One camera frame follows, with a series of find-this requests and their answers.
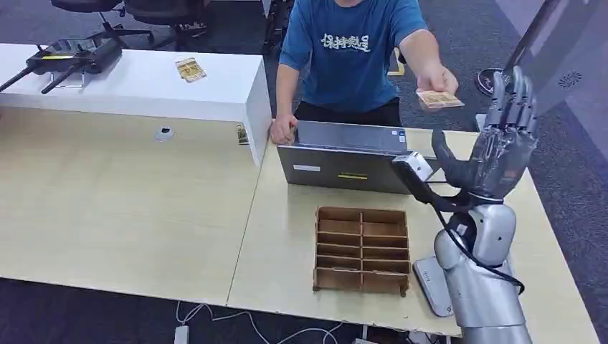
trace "cardboard organizer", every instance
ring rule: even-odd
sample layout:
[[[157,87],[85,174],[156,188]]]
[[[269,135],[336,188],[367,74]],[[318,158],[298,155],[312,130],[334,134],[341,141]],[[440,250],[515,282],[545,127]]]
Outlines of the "cardboard organizer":
[[[405,297],[411,271],[403,211],[317,209],[313,290]]]

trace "man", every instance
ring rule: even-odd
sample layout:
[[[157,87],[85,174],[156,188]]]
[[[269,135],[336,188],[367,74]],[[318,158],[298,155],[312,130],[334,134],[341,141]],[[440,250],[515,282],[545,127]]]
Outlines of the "man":
[[[298,120],[401,126],[399,98],[386,76],[394,47],[419,89],[456,92],[417,0],[295,0],[277,71],[272,141],[292,140]],[[294,116],[293,95],[309,60]]]

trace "laptop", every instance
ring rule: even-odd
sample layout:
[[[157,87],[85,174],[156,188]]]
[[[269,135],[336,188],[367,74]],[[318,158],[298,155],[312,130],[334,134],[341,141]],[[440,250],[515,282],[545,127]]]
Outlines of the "laptop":
[[[405,129],[301,120],[294,134],[292,144],[277,146],[288,183],[410,194],[391,167],[411,153]]]

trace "beige desk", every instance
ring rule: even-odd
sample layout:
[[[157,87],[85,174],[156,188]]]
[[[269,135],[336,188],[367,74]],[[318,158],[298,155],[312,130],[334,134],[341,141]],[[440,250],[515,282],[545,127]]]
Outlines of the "beige desk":
[[[429,153],[428,130],[408,130],[406,137],[411,149]],[[473,133],[447,134],[459,158],[468,157],[475,137]],[[435,190],[453,194],[449,186]],[[526,284],[521,302],[534,342],[598,343],[529,173],[507,203],[518,215],[512,260],[517,277]],[[460,335],[453,317],[431,313],[415,279],[405,298],[313,292],[318,206],[405,210],[412,260],[433,254],[440,223],[430,206],[411,196],[289,186],[276,147],[268,145],[228,299],[230,307]]]
[[[234,123],[0,115],[0,276],[226,304],[259,175]]]

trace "silver robotic arm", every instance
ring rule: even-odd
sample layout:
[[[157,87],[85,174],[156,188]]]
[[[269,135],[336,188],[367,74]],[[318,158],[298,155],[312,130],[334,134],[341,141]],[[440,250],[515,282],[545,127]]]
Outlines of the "silver robotic arm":
[[[460,188],[456,196],[437,195],[425,183],[427,162],[419,154],[399,156],[393,167],[414,197],[431,204],[444,229],[434,241],[444,270],[457,324],[467,344],[532,343],[518,294],[523,283],[513,277],[509,250],[516,230],[515,212],[503,203],[519,182],[538,142],[532,84],[513,68],[505,89],[496,72],[493,102],[468,161],[457,160],[442,131],[432,146],[446,181]],[[453,213],[446,222],[442,212]]]

